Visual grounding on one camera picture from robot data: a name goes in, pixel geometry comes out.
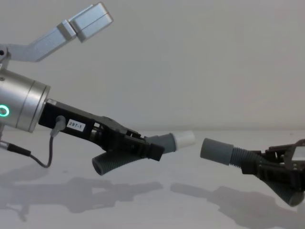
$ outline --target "silver metal bracket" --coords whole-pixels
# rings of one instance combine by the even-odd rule
[[[39,62],[76,37],[85,42],[112,22],[106,7],[99,2],[64,20],[29,45],[0,44],[0,63],[4,59]]]

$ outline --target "white cap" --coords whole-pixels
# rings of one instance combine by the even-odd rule
[[[176,150],[194,145],[196,143],[195,135],[192,131],[184,131],[177,134],[173,134]]]

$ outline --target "white wall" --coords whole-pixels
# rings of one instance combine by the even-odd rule
[[[27,44],[92,0],[1,0],[0,42]],[[114,23],[10,70],[137,129],[304,128],[304,0],[104,0]]]

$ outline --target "robotic arm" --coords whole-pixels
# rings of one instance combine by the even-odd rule
[[[48,85],[7,70],[9,60],[39,62],[76,37],[85,42],[112,22],[111,15],[100,2],[64,20],[29,45],[0,44],[0,148],[29,156],[48,168],[52,161],[53,138],[61,131],[91,141],[105,151],[92,159],[95,171],[103,175],[142,158],[160,161],[164,153],[194,144],[194,135],[189,131],[141,136],[108,117],[96,116],[49,99]],[[31,151],[1,140],[5,125],[32,133],[37,124],[52,129],[47,165],[34,157]]]
[[[284,202],[295,207],[304,200],[305,139],[295,144],[250,151],[206,138],[200,157],[241,168],[265,182]]]

